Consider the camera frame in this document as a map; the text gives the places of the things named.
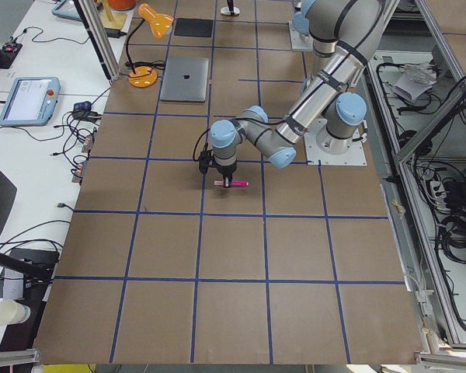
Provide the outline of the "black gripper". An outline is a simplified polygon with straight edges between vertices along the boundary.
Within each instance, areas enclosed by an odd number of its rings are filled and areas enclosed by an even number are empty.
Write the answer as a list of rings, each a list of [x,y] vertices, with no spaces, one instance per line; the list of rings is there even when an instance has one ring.
[[[235,5],[233,0],[227,0],[227,10],[229,12],[234,12],[235,10]]]
[[[231,187],[231,181],[233,180],[233,174],[237,169],[236,165],[229,165],[229,166],[216,166],[217,171],[223,177],[223,187],[229,188]]]

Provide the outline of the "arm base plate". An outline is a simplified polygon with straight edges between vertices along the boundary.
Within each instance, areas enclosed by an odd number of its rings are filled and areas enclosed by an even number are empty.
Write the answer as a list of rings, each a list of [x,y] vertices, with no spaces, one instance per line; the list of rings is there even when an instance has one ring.
[[[318,166],[367,166],[363,143],[366,135],[360,128],[367,129],[364,120],[354,128],[351,138],[339,140],[333,138],[326,128],[326,119],[313,122],[304,136],[305,154],[309,164]]]
[[[290,45],[293,51],[311,52],[313,49],[313,38],[311,35],[299,33],[292,22],[288,23],[290,34]]]

